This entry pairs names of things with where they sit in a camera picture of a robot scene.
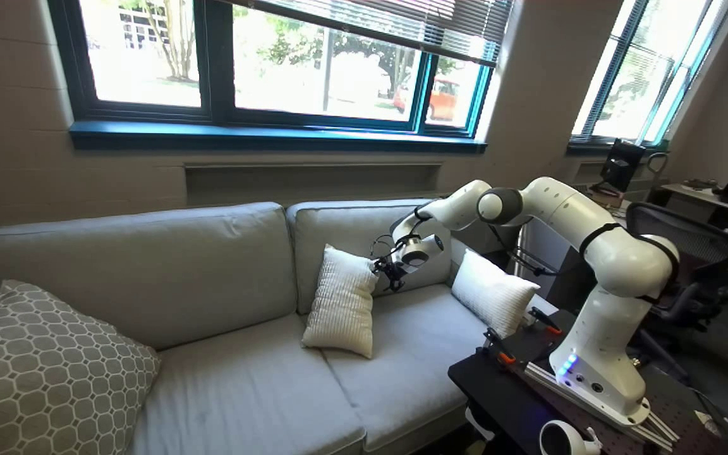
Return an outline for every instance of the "white pillow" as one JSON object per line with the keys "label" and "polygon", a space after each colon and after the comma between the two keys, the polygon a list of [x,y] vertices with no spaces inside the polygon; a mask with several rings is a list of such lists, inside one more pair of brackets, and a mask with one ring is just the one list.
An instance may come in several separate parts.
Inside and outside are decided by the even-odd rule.
{"label": "white pillow", "polygon": [[451,285],[451,294],[502,340],[515,335],[536,292],[536,284],[502,273],[473,251],[465,251]]}
{"label": "white pillow", "polygon": [[371,360],[371,261],[323,249],[304,347],[343,350]]}

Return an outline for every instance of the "gray couch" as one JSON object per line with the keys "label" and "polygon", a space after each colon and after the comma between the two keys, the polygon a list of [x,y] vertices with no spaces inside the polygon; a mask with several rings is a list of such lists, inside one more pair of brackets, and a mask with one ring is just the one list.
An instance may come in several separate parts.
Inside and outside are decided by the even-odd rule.
{"label": "gray couch", "polygon": [[411,452],[463,426],[448,368],[483,342],[449,294],[444,241],[400,294],[377,298],[374,360],[306,350],[323,245],[374,256],[416,201],[252,202],[0,229],[0,282],[47,289],[153,347],[162,371],[137,455]]}

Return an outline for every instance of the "window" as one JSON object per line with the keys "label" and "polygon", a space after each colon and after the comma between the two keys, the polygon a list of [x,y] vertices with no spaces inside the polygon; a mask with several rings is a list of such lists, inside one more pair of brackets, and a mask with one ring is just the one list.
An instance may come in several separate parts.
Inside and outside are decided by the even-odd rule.
{"label": "window", "polygon": [[474,140],[510,0],[51,0],[51,11],[84,125],[454,144]]}
{"label": "window", "polygon": [[625,0],[572,140],[661,144],[724,15],[728,0]]}

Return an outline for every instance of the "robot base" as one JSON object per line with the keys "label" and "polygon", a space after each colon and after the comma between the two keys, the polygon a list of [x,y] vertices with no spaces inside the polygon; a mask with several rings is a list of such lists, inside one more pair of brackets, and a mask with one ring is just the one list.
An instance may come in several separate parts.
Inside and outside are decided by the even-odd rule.
{"label": "robot base", "polygon": [[539,365],[527,361],[522,370],[525,378],[531,378],[534,383],[542,385],[545,390],[555,393],[558,398],[579,406],[582,411],[612,422],[615,427],[620,427],[621,433],[636,437],[636,441],[646,441],[654,443],[657,447],[661,447],[665,452],[673,452],[673,445],[680,441],[678,433],[673,433],[665,419],[659,419],[651,411],[649,403],[642,400],[642,407],[633,416],[620,416],[608,407],[597,406],[593,400],[587,400],[582,395],[573,395],[573,390],[563,388],[555,383],[555,378],[545,370],[541,370]]}

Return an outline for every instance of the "monitor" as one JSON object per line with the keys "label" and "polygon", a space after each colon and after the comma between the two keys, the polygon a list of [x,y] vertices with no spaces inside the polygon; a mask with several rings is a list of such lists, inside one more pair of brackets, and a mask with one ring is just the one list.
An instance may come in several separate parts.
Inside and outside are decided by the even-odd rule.
{"label": "monitor", "polygon": [[642,148],[615,141],[599,172],[601,182],[615,188],[617,193],[625,193],[632,184],[640,159],[644,155],[646,153]]}

